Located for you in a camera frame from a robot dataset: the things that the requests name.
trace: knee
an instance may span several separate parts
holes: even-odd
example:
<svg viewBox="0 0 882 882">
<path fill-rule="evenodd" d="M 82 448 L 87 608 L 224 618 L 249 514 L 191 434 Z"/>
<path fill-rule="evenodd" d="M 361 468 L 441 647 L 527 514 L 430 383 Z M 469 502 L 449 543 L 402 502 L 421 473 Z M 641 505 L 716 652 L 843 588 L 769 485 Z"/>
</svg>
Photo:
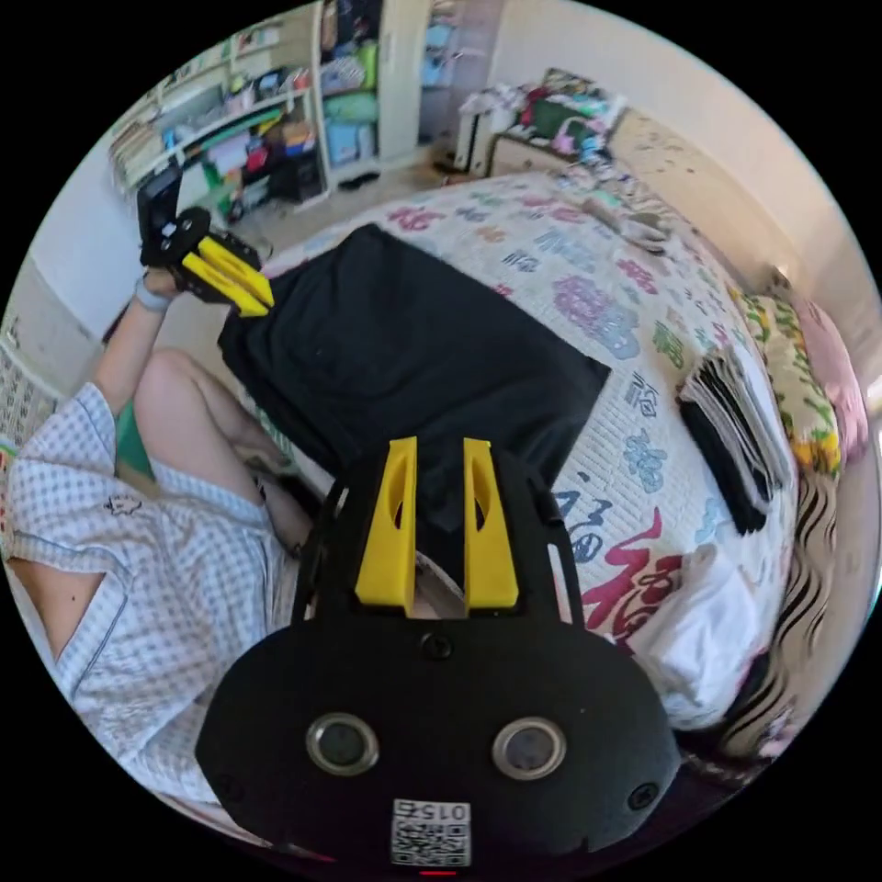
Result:
<svg viewBox="0 0 882 882">
<path fill-rule="evenodd" d="M 156 349 L 147 361 L 135 390 L 135 418 L 163 407 L 169 396 L 193 376 L 193 360 L 181 349 Z"/>
</svg>

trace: white wall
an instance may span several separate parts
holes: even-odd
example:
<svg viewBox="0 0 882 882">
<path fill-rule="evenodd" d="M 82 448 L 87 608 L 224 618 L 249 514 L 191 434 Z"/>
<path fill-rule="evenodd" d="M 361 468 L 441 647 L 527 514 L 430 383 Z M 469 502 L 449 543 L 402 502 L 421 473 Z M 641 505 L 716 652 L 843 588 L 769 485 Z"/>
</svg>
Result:
<svg viewBox="0 0 882 882">
<path fill-rule="evenodd" d="M 788 272 L 839 325 L 863 383 L 882 374 L 882 300 L 854 234 L 801 151 L 740 89 L 624 18 L 568 0 L 508 0 L 491 82 L 536 81 L 552 66 L 623 93 L 729 172 L 801 255 Z"/>
<path fill-rule="evenodd" d="M 100 338 L 131 297 L 141 273 L 133 214 L 114 192 L 108 132 L 52 203 L 30 255 L 59 300 Z"/>
</svg>

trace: nightstand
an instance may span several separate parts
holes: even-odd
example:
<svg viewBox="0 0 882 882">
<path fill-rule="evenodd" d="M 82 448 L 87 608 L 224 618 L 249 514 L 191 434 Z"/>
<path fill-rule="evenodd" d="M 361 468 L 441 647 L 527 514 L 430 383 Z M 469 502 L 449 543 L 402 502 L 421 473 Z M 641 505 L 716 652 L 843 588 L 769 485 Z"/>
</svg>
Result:
<svg viewBox="0 0 882 882">
<path fill-rule="evenodd" d="M 523 172 L 561 171 L 573 165 L 577 157 L 563 157 L 551 146 L 531 143 L 508 132 L 493 140 L 490 150 L 488 177 L 516 175 Z"/>
</svg>

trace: pink pillow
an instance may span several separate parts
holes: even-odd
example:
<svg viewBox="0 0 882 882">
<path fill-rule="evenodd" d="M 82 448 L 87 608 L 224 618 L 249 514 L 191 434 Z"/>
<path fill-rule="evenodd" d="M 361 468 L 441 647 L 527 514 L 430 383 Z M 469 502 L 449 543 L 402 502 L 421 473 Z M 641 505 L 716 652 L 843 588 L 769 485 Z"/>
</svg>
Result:
<svg viewBox="0 0 882 882">
<path fill-rule="evenodd" d="M 799 316 L 812 373 L 836 411 L 844 465 L 848 459 L 864 454 L 869 438 L 864 395 L 852 360 L 836 325 L 824 310 L 794 290 L 788 292 L 787 300 Z"/>
</svg>

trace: folded clothes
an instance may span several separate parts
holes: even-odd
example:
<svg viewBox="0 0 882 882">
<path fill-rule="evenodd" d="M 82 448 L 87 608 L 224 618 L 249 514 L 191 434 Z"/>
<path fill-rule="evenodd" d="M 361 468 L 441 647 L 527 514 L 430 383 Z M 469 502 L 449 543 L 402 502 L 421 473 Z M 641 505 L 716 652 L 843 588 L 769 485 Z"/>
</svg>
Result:
<svg viewBox="0 0 882 882">
<path fill-rule="evenodd" d="M 699 546 L 683 559 L 680 587 L 628 645 L 677 729 L 719 722 L 762 649 L 751 589 L 726 552 Z"/>
<path fill-rule="evenodd" d="M 711 350 L 693 366 L 679 402 L 736 529 L 762 529 L 775 490 L 789 480 L 788 461 L 731 346 Z"/>
</svg>

